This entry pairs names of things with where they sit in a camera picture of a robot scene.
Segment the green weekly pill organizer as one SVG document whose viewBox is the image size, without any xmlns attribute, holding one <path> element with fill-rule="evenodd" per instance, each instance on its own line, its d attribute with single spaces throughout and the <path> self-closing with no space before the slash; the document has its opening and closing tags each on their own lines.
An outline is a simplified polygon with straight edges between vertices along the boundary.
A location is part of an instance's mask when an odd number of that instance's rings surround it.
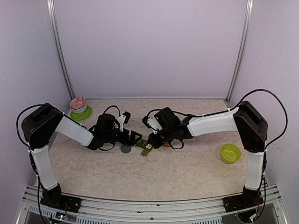
<svg viewBox="0 0 299 224">
<path fill-rule="evenodd" d="M 140 139 L 135 145 L 137 147 L 140 147 L 142 149 L 142 152 L 141 152 L 141 156 L 144 156 L 146 157 L 152 149 L 147 149 L 146 146 L 148 145 L 149 143 L 144 140 L 144 139 Z"/>
</svg>

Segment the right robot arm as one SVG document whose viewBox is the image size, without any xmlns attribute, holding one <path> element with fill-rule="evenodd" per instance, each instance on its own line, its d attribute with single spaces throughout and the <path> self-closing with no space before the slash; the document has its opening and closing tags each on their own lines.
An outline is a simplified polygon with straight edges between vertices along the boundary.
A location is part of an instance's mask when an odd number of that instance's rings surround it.
<svg viewBox="0 0 299 224">
<path fill-rule="evenodd" d="M 263 119 L 255 113 L 247 111 L 242 104 L 234 110 L 201 118 L 187 118 L 176 126 L 150 134 L 149 140 L 154 148 L 161 146 L 167 140 L 184 140 L 199 137 L 204 143 L 197 145 L 200 150 L 201 165 L 194 168 L 173 168 L 168 173 L 162 172 L 162 178 L 151 176 L 147 181 L 143 198 L 148 201 L 189 200 L 226 196 L 246 191 L 239 196 L 239 203 L 249 207 L 257 200 L 257 193 L 251 184 L 256 183 L 261 176 L 259 159 L 266 155 L 261 153 L 264 144 Z M 215 150 L 221 138 L 236 133 L 240 136 L 245 154 L 249 158 L 246 165 L 238 168 L 236 165 L 224 165 L 216 161 L 211 150 Z"/>
</svg>

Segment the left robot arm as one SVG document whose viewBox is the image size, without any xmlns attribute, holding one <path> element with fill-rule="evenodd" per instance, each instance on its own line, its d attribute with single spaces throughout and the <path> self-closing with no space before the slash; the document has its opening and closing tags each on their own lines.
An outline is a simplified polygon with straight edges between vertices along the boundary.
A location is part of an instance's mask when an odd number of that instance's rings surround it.
<svg viewBox="0 0 299 224">
<path fill-rule="evenodd" d="M 65 196 L 61 194 L 49 156 L 57 137 L 73 141 L 92 151 L 105 151 L 106 144 L 112 147 L 117 143 L 133 146 L 142 138 L 140 133 L 124 127 L 130 119 L 129 112 L 114 116 L 104 111 L 98 116 L 96 123 L 87 128 L 49 103 L 30 106 L 20 115 L 31 109 L 33 112 L 23 120 L 20 116 L 17 117 L 17 135 L 29 150 L 32 167 L 44 196 L 57 208 L 65 204 Z"/>
</svg>

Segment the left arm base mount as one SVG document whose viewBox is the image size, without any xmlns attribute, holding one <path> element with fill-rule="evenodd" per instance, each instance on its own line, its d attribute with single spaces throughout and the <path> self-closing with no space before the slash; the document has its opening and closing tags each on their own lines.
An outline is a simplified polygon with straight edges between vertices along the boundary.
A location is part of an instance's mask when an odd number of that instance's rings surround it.
<svg viewBox="0 0 299 224">
<path fill-rule="evenodd" d="M 54 209 L 78 213 L 81 205 L 81 199 L 79 197 L 62 194 L 61 187 L 58 184 L 51 190 L 43 191 L 40 203 Z"/>
</svg>

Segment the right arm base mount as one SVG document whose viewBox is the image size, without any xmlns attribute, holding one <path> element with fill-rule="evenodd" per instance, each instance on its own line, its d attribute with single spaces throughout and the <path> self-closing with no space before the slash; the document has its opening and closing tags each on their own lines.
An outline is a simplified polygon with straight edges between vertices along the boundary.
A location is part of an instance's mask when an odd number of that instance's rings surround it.
<svg viewBox="0 0 299 224">
<path fill-rule="evenodd" d="M 250 190 L 243 187 L 241 194 L 223 198 L 223 204 L 226 212 L 232 212 L 263 204 L 263 197 L 260 188 L 257 190 Z"/>
</svg>

